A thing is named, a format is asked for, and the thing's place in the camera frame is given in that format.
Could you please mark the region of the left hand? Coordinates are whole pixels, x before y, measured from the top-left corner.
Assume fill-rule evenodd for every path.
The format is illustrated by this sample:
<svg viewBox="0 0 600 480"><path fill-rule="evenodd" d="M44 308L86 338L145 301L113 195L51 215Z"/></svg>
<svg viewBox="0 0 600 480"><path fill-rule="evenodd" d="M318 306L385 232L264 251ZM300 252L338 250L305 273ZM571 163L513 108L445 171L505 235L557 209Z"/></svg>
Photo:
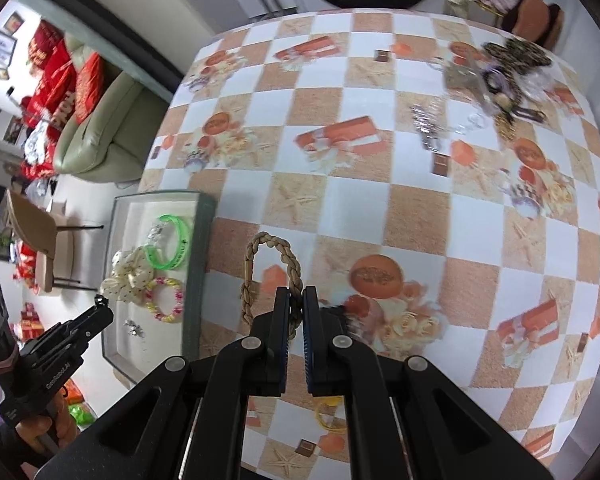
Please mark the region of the left hand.
<svg viewBox="0 0 600 480"><path fill-rule="evenodd" d="M35 415L23 419L16 427L22 440L38 454L45 454L47 452L46 447L38 438L47 434L48 430L52 427L56 430L58 446L60 448L69 445L80 434L80 430L76 426L76 421L69 413L68 404L62 396L61 391L58 391L56 396L54 396L54 407L56 410L54 418Z"/></svg>

